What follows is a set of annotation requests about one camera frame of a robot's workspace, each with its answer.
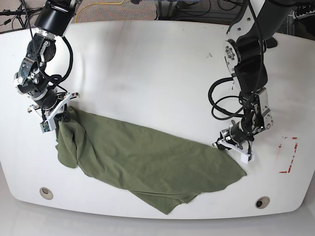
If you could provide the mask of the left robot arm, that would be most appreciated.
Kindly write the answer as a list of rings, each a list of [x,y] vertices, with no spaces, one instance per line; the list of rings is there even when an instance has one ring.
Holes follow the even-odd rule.
[[[277,46],[273,35],[297,3],[296,0],[245,0],[226,33],[224,58],[231,76],[214,82],[208,99],[211,111],[224,114],[223,120],[230,119],[231,124],[220,132],[213,146],[235,150],[244,163],[253,159],[254,136],[273,125],[265,88],[268,75],[264,53]],[[240,91],[237,99],[241,108],[234,113],[218,106],[212,98],[216,86],[229,81]],[[240,118],[240,121],[235,122],[233,118]]]

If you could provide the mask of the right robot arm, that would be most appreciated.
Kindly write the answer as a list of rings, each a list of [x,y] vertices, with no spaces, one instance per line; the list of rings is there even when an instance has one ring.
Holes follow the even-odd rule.
[[[35,21],[35,33],[31,33],[25,58],[14,78],[20,94],[27,94],[40,108],[43,120],[61,103],[67,91],[57,93],[59,86],[71,73],[73,50],[65,37],[65,32],[81,5],[79,0],[48,0]],[[48,75],[47,63],[56,53],[56,40],[62,38],[69,50],[69,66],[65,75]]]

